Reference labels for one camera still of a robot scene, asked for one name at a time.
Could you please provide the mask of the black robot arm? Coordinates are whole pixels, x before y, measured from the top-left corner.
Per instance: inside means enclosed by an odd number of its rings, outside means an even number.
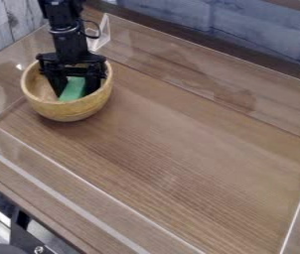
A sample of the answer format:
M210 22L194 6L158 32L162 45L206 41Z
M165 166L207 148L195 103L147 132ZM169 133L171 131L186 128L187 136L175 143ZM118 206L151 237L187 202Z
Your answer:
M106 79L106 57L88 51L87 39L98 39L84 31L80 17L84 0L37 0L44 18L49 22L49 34L55 51L36 55L40 74L60 96L71 77L83 79L83 93L91 94Z

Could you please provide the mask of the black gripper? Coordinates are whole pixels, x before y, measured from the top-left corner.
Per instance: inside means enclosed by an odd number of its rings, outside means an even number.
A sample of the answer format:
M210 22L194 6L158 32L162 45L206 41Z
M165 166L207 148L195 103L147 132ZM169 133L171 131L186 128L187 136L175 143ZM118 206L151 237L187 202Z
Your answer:
M68 76L84 77L84 94L92 94L100 88L100 79L106 77L106 57L88 51L82 29L51 29L49 34L55 50L37 54L36 60L56 96L65 89Z

